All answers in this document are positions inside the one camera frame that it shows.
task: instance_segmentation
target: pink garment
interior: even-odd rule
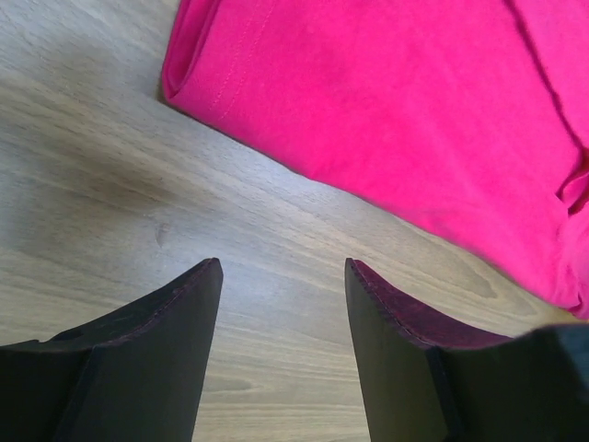
[[[584,0],[182,0],[167,99],[589,318]]]

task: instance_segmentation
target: laminate flooring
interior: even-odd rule
[[[158,98],[178,0],[0,3],[0,343],[48,339],[216,256],[195,440],[368,440],[346,257],[504,334],[572,318],[489,265]]]

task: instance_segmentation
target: wooden floor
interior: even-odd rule
[[[343,263],[487,330],[571,320],[462,250],[157,99],[178,0],[0,3],[0,343],[225,269],[203,441],[368,440]]]

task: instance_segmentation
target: pink shirt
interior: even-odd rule
[[[167,99],[589,318],[584,0],[182,0]]]

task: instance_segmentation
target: stitching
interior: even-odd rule
[[[364,290],[371,296],[376,297],[376,300],[378,301],[378,303],[380,304],[380,306],[382,308],[385,309],[385,311],[387,312],[389,318],[393,321],[395,321],[395,323],[405,332],[407,333],[409,336],[411,336],[412,338],[415,338],[417,341],[419,341],[420,343],[424,343],[430,347],[435,347],[436,345],[434,343],[430,343],[428,341],[424,341],[421,337],[417,336],[415,333],[413,333],[412,331],[410,331],[409,329],[407,329],[407,327],[405,327],[401,322],[398,321],[397,317],[393,314],[393,312],[390,310],[390,308],[388,307],[388,305],[383,302],[383,299],[378,295],[377,291],[374,290],[368,283],[366,277],[364,276],[364,274],[362,273],[362,270],[360,270],[358,268],[358,266],[356,266],[356,264],[354,264],[353,268],[352,268],[353,272],[356,274],[356,276],[358,276],[358,279],[360,281],[360,284],[362,284]],[[383,287],[386,291],[390,292],[391,290],[387,287]]]
[[[254,6],[254,9],[257,9],[259,4],[260,4],[260,0],[258,0],[256,2],[256,5]],[[225,77],[225,80],[223,81],[223,84],[221,85],[221,88],[219,89],[219,93],[217,94],[216,98],[213,100],[213,102],[209,106],[208,111],[210,111],[212,108],[214,108],[214,106],[216,106],[216,104],[219,102],[219,99],[221,99],[221,96],[223,95],[223,92],[225,92],[225,89],[227,87],[227,82],[229,81],[229,78],[231,77],[231,75],[236,70],[237,57],[239,56],[239,52],[240,52],[240,50],[241,50],[241,48],[243,46],[243,42],[246,39],[246,34],[248,33],[249,27],[251,26],[251,22],[253,20],[254,20],[253,15],[249,16],[248,24],[244,28],[244,31],[241,34],[241,37],[239,38],[239,42],[237,43],[237,47],[236,47],[235,51],[233,52],[233,59],[231,61],[231,65],[229,67],[229,72],[227,73],[227,76]]]
[[[135,335],[136,333],[139,333],[141,331],[146,331],[149,330],[151,324],[157,320],[166,310],[167,308],[171,305],[174,304],[180,297],[182,297],[182,295],[184,295],[186,293],[186,291],[189,288],[193,288],[196,284],[198,284],[201,280],[200,277],[202,276],[202,274],[209,269],[209,267],[211,267],[211,264],[213,263],[213,259],[210,259],[197,273],[193,274],[190,279],[188,281],[186,281],[186,283],[180,287],[178,287],[177,289],[175,289],[173,291],[173,296],[172,298],[170,298],[166,304],[164,304],[163,306],[161,306],[158,310],[156,310],[156,312],[154,313],[154,315],[144,324],[138,326],[137,328],[129,331],[128,333],[122,335],[122,336],[118,336],[117,338],[115,338],[112,341],[108,341],[102,344],[98,344],[95,345],[93,348],[97,348],[97,347],[105,347],[105,346],[110,346],[110,345],[114,345],[114,344],[118,344],[121,343],[123,341],[125,341],[129,336]]]
[[[272,15],[272,12],[274,12],[274,7],[275,6],[276,6],[276,0],[273,0],[272,1],[272,4],[271,4],[271,7],[270,7],[270,11],[268,11],[268,15],[266,16],[266,18],[264,18],[264,21],[263,21],[263,23],[261,25],[260,33],[258,34],[258,37],[254,41],[254,43],[251,45],[251,49],[249,50],[248,59],[246,60],[246,62],[244,62],[244,66],[245,67],[244,67],[243,73],[241,75],[241,79],[239,81],[239,84],[237,85],[236,92],[233,94],[233,98],[231,98],[231,102],[227,106],[227,108],[226,108],[225,112],[223,113],[223,115],[221,115],[219,117],[219,119],[217,120],[217,123],[219,123],[220,121],[222,121],[224,119],[224,117],[227,116],[227,113],[229,113],[229,111],[231,110],[231,108],[233,107],[233,105],[235,104],[235,102],[237,100],[237,96],[241,92],[241,88],[243,87],[243,84],[246,81],[246,72],[248,71],[247,70],[247,66],[249,65],[249,62],[251,61],[251,57],[253,57],[254,51],[255,51],[256,47],[258,46],[258,43],[260,42],[261,36],[264,33],[264,30],[266,28],[266,25],[268,24],[268,20],[270,20],[270,16]]]

